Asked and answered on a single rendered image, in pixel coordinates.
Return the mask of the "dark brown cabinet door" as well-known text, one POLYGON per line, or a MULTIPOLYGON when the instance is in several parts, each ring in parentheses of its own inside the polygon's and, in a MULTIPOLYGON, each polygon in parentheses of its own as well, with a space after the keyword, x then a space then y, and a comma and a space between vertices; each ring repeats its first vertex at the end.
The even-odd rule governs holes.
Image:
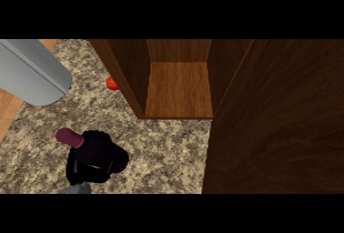
POLYGON ((251 42, 211 123, 202 192, 344 193, 344 39, 251 42))

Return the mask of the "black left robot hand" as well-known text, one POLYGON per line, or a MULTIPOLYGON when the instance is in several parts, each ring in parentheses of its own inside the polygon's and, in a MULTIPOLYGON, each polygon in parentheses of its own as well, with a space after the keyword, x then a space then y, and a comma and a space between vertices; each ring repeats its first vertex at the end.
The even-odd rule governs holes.
POLYGON ((80 148, 68 152, 66 177, 69 185, 83 182, 105 183, 112 173, 119 173, 128 163, 127 151, 115 145, 111 136, 97 130, 83 132, 80 148))

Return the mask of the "red round fruit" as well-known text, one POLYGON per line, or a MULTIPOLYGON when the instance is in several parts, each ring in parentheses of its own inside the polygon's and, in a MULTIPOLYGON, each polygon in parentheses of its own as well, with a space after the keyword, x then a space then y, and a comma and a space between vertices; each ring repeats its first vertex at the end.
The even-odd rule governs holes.
POLYGON ((118 87, 118 85, 116 85, 116 83, 115 83, 115 81, 114 81, 114 79, 112 79, 111 76, 106 78, 106 87, 111 90, 118 90, 119 89, 119 87, 118 87))

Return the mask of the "dark wine bottle maroon cap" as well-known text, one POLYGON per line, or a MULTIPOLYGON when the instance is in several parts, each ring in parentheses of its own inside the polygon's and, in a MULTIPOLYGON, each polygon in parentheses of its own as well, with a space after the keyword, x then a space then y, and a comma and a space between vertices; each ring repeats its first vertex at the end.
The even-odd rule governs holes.
POLYGON ((85 165, 106 167, 112 161, 111 138, 97 130, 87 130, 81 134, 63 127, 57 130, 56 139, 71 146, 77 160, 85 165))

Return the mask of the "grey rounded appliance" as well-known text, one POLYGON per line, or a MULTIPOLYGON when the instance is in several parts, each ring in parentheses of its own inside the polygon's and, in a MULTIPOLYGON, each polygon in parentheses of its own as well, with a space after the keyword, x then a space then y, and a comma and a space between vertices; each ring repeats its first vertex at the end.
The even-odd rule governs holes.
POLYGON ((72 75, 37 39, 0 39, 0 87, 46 106, 68 93, 72 75))

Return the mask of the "brown wooden cabinet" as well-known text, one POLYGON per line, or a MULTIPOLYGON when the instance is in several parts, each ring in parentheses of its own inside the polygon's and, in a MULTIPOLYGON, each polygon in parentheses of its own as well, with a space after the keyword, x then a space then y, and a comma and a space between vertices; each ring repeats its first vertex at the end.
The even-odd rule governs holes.
POLYGON ((209 119, 251 46, 248 39, 93 39, 139 119, 209 119))

